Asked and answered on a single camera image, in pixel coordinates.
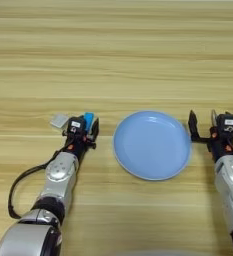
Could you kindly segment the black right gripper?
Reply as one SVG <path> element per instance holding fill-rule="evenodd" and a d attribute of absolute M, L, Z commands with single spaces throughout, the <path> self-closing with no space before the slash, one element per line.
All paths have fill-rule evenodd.
<path fill-rule="evenodd" d="M 230 113 L 229 111 L 226 111 L 225 114 L 233 116 L 233 113 Z M 206 144 L 208 151 L 212 154 L 215 162 L 223 156 L 233 155 L 232 133 L 223 134 L 220 133 L 218 129 L 211 129 L 209 137 L 201 137 L 198 133 L 197 117 L 193 110 L 189 113 L 188 126 L 191 140 L 196 143 Z"/>

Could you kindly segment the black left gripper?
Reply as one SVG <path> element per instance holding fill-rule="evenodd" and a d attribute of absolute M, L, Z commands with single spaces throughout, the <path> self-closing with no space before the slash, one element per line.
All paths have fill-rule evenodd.
<path fill-rule="evenodd" d="M 82 160 L 89 149 L 96 148 L 96 138 L 99 134 L 99 119 L 92 123 L 89 135 L 86 133 L 69 133 L 64 145 L 64 152 L 71 153 Z"/>

